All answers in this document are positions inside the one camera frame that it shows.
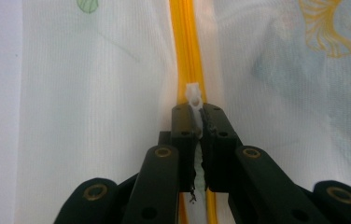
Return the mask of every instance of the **white fabric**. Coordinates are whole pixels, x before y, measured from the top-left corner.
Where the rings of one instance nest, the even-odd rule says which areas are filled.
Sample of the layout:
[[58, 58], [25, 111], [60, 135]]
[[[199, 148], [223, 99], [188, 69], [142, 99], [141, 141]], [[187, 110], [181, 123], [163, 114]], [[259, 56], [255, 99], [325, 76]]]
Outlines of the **white fabric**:
[[[307, 47], [301, 2], [195, 0], [207, 98], [295, 183], [351, 185], [351, 55]], [[351, 39], [351, 1], [334, 21]], [[138, 172], [170, 128], [174, 45], [167, 1], [99, 1], [92, 14], [23, 1], [15, 223], [50, 223], [84, 180]]]
[[21, 95], [21, 0], [0, 0], [0, 223], [13, 223]]
[[166, 1], [23, 2], [16, 223], [50, 223], [81, 182], [136, 174], [176, 105]]

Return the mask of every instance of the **zipper teeth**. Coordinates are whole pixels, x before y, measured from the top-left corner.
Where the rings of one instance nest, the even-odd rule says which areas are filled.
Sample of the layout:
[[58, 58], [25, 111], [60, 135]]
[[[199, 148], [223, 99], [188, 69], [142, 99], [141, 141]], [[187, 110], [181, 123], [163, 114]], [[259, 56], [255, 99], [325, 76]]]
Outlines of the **zipper teeth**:
[[170, 0], [170, 9], [178, 65], [177, 103], [182, 104], [187, 102], [187, 98], [185, 97], [186, 84], [191, 82], [199, 83], [202, 99], [206, 102], [204, 75], [192, 1]]

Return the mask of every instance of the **metal screw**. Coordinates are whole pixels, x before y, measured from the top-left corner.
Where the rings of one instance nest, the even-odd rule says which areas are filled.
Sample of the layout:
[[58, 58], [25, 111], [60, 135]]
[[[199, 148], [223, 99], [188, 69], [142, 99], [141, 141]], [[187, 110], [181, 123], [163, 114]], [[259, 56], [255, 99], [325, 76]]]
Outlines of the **metal screw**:
[[160, 147], [155, 150], [155, 155], [157, 157], [168, 157], [172, 154], [172, 150], [167, 147]]
[[256, 159], [260, 157], [260, 152], [255, 148], [246, 148], [243, 150], [243, 154], [251, 159]]
[[83, 197], [88, 201], [96, 201], [103, 198], [108, 192], [108, 188], [104, 184], [95, 184], [86, 188]]
[[327, 193], [330, 197], [341, 203], [351, 204], [351, 193], [338, 187], [328, 187]]

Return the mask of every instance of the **zipper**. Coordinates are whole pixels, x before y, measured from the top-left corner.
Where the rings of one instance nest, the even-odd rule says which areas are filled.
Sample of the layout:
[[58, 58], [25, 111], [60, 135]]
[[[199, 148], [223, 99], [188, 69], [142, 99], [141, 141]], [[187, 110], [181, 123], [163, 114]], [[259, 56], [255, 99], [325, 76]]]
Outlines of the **zipper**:
[[[172, 16], [173, 34], [175, 37], [175, 52], [178, 67], [177, 104], [186, 103], [187, 83], [199, 83], [202, 100], [207, 102], [204, 87], [204, 75], [200, 55], [199, 41], [196, 30], [193, 0], [169, 0]], [[217, 224], [216, 194], [207, 189], [206, 194], [207, 220]], [[179, 220], [188, 224], [188, 216], [184, 195], [179, 195]]]

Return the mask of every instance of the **screw hole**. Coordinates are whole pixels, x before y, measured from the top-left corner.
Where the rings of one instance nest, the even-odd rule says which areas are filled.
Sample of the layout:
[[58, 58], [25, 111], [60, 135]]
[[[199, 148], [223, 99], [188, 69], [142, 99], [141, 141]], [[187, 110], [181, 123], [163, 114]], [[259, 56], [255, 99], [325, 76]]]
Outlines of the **screw hole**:
[[222, 137], [226, 137], [226, 136], [228, 136], [228, 133], [220, 132], [219, 135], [222, 136]]
[[246, 148], [243, 150], [243, 154], [252, 159], [260, 157], [260, 152], [255, 148]]
[[156, 215], [158, 215], [158, 212], [153, 207], [146, 207], [143, 209], [143, 212], [141, 212], [141, 217], [146, 220], [154, 219]]
[[95, 184], [85, 189], [83, 197], [88, 201], [96, 201], [103, 198], [107, 193], [107, 187], [104, 184]]
[[291, 214], [299, 221], [307, 222], [309, 220], [309, 216], [307, 216], [307, 214], [302, 210], [298, 210], [298, 209], [292, 210]]
[[351, 193], [345, 189], [329, 187], [327, 193], [338, 202], [351, 204]]
[[172, 150], [167, 147], [161, 147], [155, 150], [155, 154], [158, 157], [168, 157], [172, 154]]

